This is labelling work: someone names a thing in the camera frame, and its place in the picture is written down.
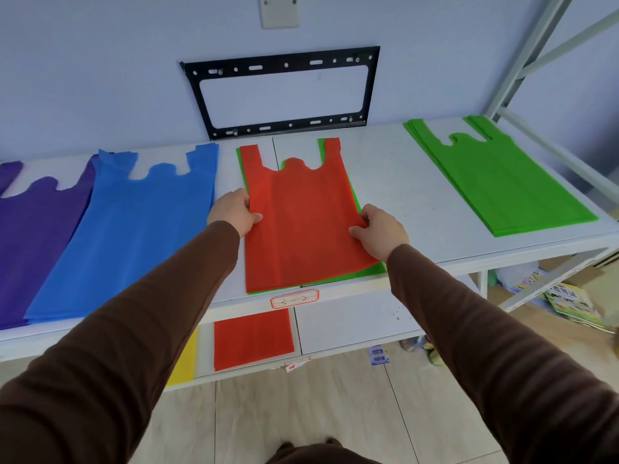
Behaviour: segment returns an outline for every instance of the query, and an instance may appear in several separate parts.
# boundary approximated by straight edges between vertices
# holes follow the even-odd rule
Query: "right hand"
[[[360,215],[368,222],[368,227],[351,226],[349,233],[361,241],[372,257],[387,262],[393,249],[409,244],[404,226],[386,211],[368,203],[363,206]]]
[[[262,219],[260,213],[250,213],[250,196],[244,188],[236,189],[219,197],[213,204],[206,224],[213,221],[227,221],[235,227],[238,235],[243,237],[252,226]]]

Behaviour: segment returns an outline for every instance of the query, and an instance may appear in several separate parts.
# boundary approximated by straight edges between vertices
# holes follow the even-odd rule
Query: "floor tile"
[[[215,460],[215,383],[164,392],[131,464]]]
[[[262,463],[284,440],[329,436],[384,464],[417,462],[385,369],[367,350],[218,381],[216,427],[217,464]]]
[[[447,367],[431,365],[423,350],[386,348],[387,373],[420,464],[456,464],[501,449]]]
[[[462,464],[509,464],[509,462],[503,451],[499,451],[498,453],[486,454],[485,456],[471,459]]]

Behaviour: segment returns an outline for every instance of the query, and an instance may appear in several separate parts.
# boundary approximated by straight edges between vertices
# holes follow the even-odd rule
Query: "price tag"
[[[299,304],[313,303],[319,299],[320,293],[317,289],[306,289],[271,298],[271,307],[273,309],[282,309],[284,307],[298,306]]]

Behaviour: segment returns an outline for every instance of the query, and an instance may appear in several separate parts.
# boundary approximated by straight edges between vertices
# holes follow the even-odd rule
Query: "black metal bracket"
[[[274,135],[277,133],[299,132],[302,130],[360,127],[366,125],[380,49],[381,47],[360,47],[358,49],[288,53],[284,55],[267,55],[264,57],[247,57],[243,59],[214,60],[209,62],[181,62],[181,68],[190,81],[191,89],[196,97],[196,102],[202,114],[206,131],[211,140],[231,139],[252,135]],[[257,69],[256,65],[261,65],[262,68]],[[211,122],[204,96],[200,90],[200,82],[203,80],[354,67],[357,65],[366,65],[368,68],[363,107],[360,111],[351,111],[346,114],[305,117],[304,119],[266,122],[262,124],[238,124],[235,127],[217,129]]]

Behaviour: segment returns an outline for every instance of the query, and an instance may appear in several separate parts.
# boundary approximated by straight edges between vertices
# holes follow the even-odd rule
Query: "brown sleeve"
[[[619,458],[619,398],[606,383],[412,247],[387,268],[510,462]]]
[[[210,224],[6,383],[0,461],[126,463],[239,240]]]

